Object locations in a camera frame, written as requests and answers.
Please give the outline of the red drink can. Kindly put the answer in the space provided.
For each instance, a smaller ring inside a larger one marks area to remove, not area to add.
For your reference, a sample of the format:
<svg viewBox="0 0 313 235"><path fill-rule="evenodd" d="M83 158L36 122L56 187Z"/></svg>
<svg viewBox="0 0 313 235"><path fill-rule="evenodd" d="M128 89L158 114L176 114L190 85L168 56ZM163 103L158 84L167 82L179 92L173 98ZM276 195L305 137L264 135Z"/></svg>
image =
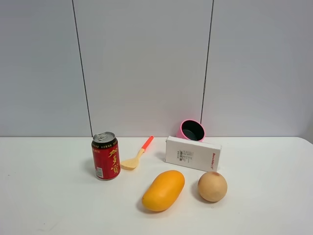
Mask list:
<svg viewBox="0 0 313 235"><path fill-rule="evenodd" d="M120 173L118 140L112 132L95 134L91 142L96 176L111 180Z"/></svg>

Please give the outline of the yellow mango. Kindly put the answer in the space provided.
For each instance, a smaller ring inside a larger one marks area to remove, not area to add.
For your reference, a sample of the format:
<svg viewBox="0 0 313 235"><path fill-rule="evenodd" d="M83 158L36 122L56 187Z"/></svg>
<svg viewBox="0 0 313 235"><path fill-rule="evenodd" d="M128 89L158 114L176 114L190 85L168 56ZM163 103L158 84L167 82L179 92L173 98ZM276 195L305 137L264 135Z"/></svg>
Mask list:
<svg viewBox="0 0 313 235"><path fill-rule="evenodd" d="M178 199L185 185L184 175L177 170L159 174L142 196L142 205L153 212L169 209Z"/></svg>

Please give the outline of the round tan fruit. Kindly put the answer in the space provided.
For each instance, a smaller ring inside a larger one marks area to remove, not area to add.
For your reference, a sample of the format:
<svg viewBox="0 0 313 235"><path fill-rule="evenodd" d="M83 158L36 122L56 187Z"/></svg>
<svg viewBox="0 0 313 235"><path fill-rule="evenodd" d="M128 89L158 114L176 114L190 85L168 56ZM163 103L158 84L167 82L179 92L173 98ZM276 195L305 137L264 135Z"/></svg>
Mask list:
<svg viewBox="0 0 313 235"><path fill-rule="evenodd" d="M200 196L209 202L222 200L227 193L227 182L217 172L206 172L198 181L198 192Z"/></svg>

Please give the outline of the pink cup dark inside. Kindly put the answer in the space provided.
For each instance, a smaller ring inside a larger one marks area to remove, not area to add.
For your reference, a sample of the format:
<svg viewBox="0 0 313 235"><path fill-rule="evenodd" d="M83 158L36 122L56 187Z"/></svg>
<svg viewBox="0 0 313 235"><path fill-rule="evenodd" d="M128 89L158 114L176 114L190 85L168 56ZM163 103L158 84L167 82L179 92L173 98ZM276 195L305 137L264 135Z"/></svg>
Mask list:
<svg viewBox="0 0 313 235"><path fill-rule="evenodd" d="M192 141L203 141L205 130L199 122L188 119L180 124L176 137Z"/></svg>

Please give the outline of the white rectangular box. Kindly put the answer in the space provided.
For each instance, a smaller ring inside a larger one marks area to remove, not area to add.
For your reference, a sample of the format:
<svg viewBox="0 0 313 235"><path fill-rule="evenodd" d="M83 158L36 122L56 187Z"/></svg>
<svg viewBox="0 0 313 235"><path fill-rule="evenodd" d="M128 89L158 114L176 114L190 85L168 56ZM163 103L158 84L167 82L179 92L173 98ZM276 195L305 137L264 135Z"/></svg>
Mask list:
<svg viewBox="0 0 313 235"><path fill-rule="evenodd" d="M165 162L205 172L218 170L221 146L169 136Z"/></svg>

